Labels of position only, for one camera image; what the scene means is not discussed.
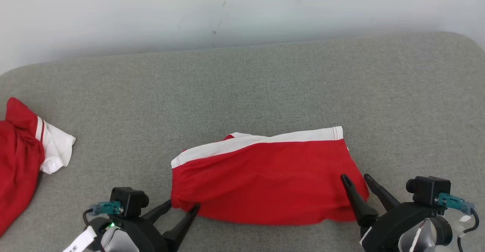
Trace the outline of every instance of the cable connector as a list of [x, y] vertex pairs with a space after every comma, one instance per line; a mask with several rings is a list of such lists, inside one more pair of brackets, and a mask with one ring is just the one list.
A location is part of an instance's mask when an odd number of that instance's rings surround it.
[[466, 202], [464, 199], [447, 193], [440, 193], [438, 196], [438, 204], [443, 207], [457, 209], [467, 215], [471, 215], [471, 209], [475, 208], [474, 203]]
[[121, 202], [119, 201], [99, 202], [99, 204], [92, 204], [89, 208], [92, 209], [92, 212], [88, 213], [89, 216], [123, 213], [123, 207], [121, 207]]

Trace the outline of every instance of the red and white garment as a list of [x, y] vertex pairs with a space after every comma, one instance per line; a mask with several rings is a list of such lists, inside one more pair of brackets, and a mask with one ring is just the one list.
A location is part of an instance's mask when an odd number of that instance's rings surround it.
[[48, 124], [16, 98], [0, 121], [0, 236], [26, 209], [39, 171], [69, 164], [76, 138]]
[[200, 203], [199, 215], [222, 221], [304, 225], [355, 216], [340, 180], [347, 174], [367, 200], [367, 185], [339, 127], [279, 136], [232, 133], [171, 162], [172, 206]]

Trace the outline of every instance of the black cable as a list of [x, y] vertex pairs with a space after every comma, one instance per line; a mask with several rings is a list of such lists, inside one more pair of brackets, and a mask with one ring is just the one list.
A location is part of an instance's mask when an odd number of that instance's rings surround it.
[[[88, 226], [89, 226], [88, 217], [87, 217], [86, 215], [87, 215], [88, 213], [90, 213], [90, 212], [92, 212], [92, 208], [90, 208], [90, 209], [88, 209], [88, 210], [86, 210], [86, 211], [84, 211], [84, 212], [83, 212], [83, 221], [84, 221], [84, 223], [86, 224], [86, 227], [88, 227]], [[99, 244], [99, 250], [100, 250], [101, 252], [106, 252], [106, 251], [104, 251], [104, 247], [103, 247], [103, 245], [101, 244], [101, 240], [100, 240], [100, 239], [99, 239], [97, 236], [96, 236], [94, 239], [95, 239], [95, 240], [97, 241], [97, 243]]]
[[[477, 229], [478, 225], [480, 224], [480, 219], [478, 219], [477, 212], [473, 208], [470, 209], [470, 212], [471, 212], [471, 214], [473, 214], [473, 217], [475, 217], [475, 225], [472, 226], [471, 228], [465, 229], [463, 231], [463, 233], [468, 233], [470, 231]], [[463, 248], [461, 247], [461, 238], [460, 237], [456, 238], [456, 244], [458, 245], [458, 250], [460, 252], [463, 252]]]

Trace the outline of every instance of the white backdrop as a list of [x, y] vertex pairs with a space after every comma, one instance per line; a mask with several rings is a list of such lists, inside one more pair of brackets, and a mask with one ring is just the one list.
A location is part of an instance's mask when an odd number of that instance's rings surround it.
[[71, 57], [454, 31], [485, 47], [485, 0], [0, 0], [0, 74]]

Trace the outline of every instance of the gray fabric surface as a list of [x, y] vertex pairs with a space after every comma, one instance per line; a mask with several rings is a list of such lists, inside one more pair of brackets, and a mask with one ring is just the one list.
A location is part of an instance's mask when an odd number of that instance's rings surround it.
[[[42, 176], [30, 206], [0, 238], [0, 251], [62, 251], [83, 230], [83, 210], [109, 199], [114, 186], [144, 190], [149, 207], [164, 202], [170, 160], [234, 131], [272, 136], [341, 125], [359, 169], [399, 200], [411, 200], [409, 178], [438, 176], [485, 218], [484, 88], [485, 52], [455, 33], [14, 69], [0, 76], [0, 104], [15, 96], [77, 140], [69, 166]], [[370, 204], [383, 213], [375, 196]], [[183, 215], [172, 209], [156, 226], [163, 232]], [[467, 235], [465, 251], [483, 251], [484, 235], [485, 226]], [[271, 227], [199, 217], [180, 251], [361, 251], [358, 241], [355, 223]]]

